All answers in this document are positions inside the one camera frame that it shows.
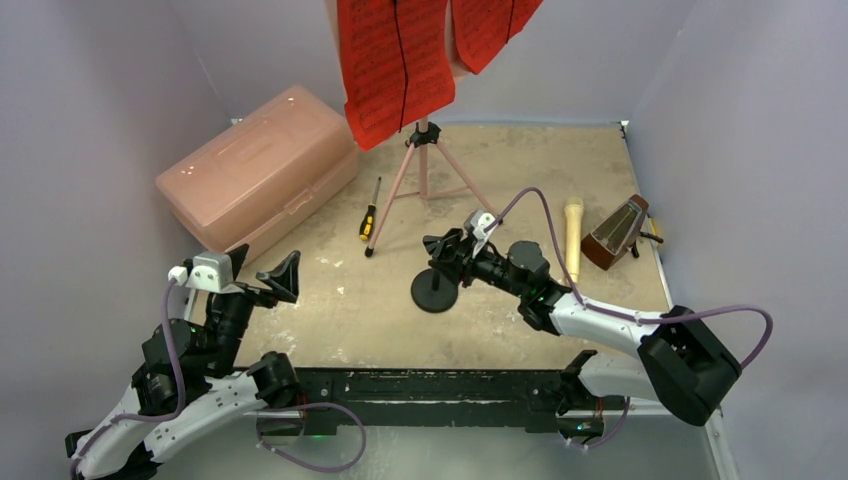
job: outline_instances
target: music notation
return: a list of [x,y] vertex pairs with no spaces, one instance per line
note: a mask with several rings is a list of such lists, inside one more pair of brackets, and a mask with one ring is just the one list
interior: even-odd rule
[[453,101],[447,2],[337,1],[345,115],[362,150]]
[[542,0],[451,0],[456,49],[474,74],[520,32]]

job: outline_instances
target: box handle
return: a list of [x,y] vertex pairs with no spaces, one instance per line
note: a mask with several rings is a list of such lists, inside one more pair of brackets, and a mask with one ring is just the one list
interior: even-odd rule
[[306,188],[305,190],[300,192],[300,194],[298,196],[294,197],[294,199],[292,201],[290,201],[289,203],[286,204],[285,211],[289,215],[294,215],[295,212],[297,212],[298,209],[300,209],[300,207],[302,207],[304,204],[306,204],[310,200],[312,200],[312,190],[310,190],[309,188]]

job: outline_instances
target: metronome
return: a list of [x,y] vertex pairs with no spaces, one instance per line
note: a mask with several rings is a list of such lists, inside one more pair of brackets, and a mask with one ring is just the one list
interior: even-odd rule
[[633,195],[583,238],[580,249],[592,263],[604,270],[609,270],[630,249],[638,257],[636,238],[647,215],[648,202],[639,195]]

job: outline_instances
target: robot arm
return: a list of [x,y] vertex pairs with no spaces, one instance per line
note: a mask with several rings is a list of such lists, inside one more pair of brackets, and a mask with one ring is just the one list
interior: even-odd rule
[[204,325],[169,320],[186,407],[169,418],[177,409],[177,380],[160,326],[142,344],[144,364],[118,405],[93,430],[66,437],[74,478],[150,478],[158,464],[192,440],[244,412],[293,403],[297,376],[285,354],[270,352],[238,375],[233,364],[255,306],[297,301],[300,252],[257,274],[270,287],[265,289],[235,281],[247,248],[205,252],[171,270],[169,278],[191,288],[192,297],[209,292]]
[[592,340],[630,357],[593,353],[583,358],[575,367],[589,394],[658,400],[687,423],[706,423],[742,369],[703,321],[640,324],[640,318],[670,319],[693,312],[685,307],[639,312],[578,297],[551,278],[537,243],[515,242],[506,255],[487,243],[493,230],[486,221],[490,217],[477,211],[466,221],[465,232],[454,228],[442,237],[424,237],[430,267],[456,286],[468,287],[479,279],[518,297],[518,312],[535,330]]

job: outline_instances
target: black stand base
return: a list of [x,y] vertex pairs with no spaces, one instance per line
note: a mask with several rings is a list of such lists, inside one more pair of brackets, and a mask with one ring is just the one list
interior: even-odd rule
[[415,276],[412,281],[412,301],[418,308],[429,313],[441,313],[456,303],[459,287],[443,280],[442,274],[432,268]]

